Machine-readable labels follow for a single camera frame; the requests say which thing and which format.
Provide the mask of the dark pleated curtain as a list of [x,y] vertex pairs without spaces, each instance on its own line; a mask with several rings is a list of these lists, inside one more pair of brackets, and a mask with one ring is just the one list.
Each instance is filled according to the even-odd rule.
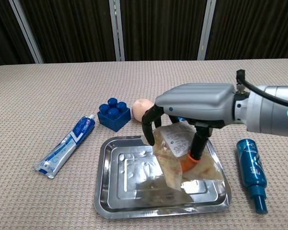
[[[45,63],[114,61],[108,0],[19,0]],[[195,60],[207,0],[120,0],[126,61]],[[206,60],[288,58],[288,0],[217,0]]]

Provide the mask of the clear bag of snacks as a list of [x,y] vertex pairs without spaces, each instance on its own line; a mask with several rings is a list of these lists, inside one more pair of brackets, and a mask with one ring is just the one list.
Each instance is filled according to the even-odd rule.
[[153,130],[153,153],[168,187],[181,190],[181,184],[192,180],[222,181],[223,175],[207,147],[199,160],[191,159],[195,128],[187,122],[161,126]]

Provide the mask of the grey metal frame post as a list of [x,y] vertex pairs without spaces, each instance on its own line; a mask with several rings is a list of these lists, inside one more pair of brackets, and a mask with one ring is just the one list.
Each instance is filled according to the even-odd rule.
[[217,0],[207,0],[197,60],[205,60]]
[[12,11],[16,17],[16,20],[20,26],[20,29],[23,33],[24,39],[27,43],[27,46],[30,50],[30,53],[37,64],[44,64],[44,60],[42,58],[41,52],[36,43],[35,37],[32,33],[28,20],[25,16],[24,10],[21,6],[19,0],[8,0],[9,4],[12,8]]
[[116,61],[125,61],[120,0],[108,0]]

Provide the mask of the blue toy building block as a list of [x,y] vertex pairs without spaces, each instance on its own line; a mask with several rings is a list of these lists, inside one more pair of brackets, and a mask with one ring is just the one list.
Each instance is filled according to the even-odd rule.
[[117,132],[131,120],[131,111],[125,102],[112,97],[99,106],[97,116],[100,124]]

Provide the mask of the blue spray bottle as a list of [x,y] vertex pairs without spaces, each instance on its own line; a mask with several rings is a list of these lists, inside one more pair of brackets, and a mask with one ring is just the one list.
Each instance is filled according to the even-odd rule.
[[261,215],[267,214],[265,202],[267,180],[256,142],[252,139],[241,139],[236,147],[242,182],[254,202],[255,212]]

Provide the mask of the beige woven tablecloth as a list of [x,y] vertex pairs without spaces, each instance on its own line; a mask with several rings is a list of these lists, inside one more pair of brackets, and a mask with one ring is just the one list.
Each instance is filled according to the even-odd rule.
[[[232,190],[220,213],[106,219],[94,209],[99,150],[115,132],[96,125],[54,179],[33,166],[84,115],[115,97],[132,106],[188,82],[288,85],[288,59],[92,62],[0,66],[0,230],[288,230],[288,138],[215,130],[211,141]],[[236,143],[257,143],[267,177],[267,215],[241,184]]]

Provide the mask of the blue white toothpaste tube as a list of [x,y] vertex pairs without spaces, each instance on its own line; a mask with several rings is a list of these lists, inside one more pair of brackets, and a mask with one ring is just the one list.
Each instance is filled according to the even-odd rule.
[[83,116],[61,142],[34,166],[34,169],[53,179],[94,127],[95,116]]

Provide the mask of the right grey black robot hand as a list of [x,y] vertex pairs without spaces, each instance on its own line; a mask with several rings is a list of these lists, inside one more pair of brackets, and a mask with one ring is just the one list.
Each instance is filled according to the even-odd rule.
[[183,172],[200,162],[202,152],[214,128],[221,129],[234,123],[235,89],[229,83],[187,83],[174,87],[156,97],[154,105],[142,117],[142,130],[148,143],[155,139],[152,126],[161,126],[161,116],[167,114],[172,123],[184,118],[195,126],[196,133],[185,161]]

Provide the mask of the peach coloured ball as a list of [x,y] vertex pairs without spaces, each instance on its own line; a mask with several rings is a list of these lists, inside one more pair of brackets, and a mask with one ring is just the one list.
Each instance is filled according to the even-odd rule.
[[132,115],[134,119],[138,122],[141,122],[145,112],[153,105],[154,103],[148,99],[141,98],[136,100],[132,106]]

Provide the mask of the stainless steel tray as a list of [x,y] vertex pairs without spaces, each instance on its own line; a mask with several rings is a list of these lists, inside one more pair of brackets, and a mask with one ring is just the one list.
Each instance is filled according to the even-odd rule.
[[94,206],[107,219],[148,218],[226,210],[231,188],[222,180],[183,181],[180,190],[166,185],[152,147],[140,136],[106,140],[100,149]]

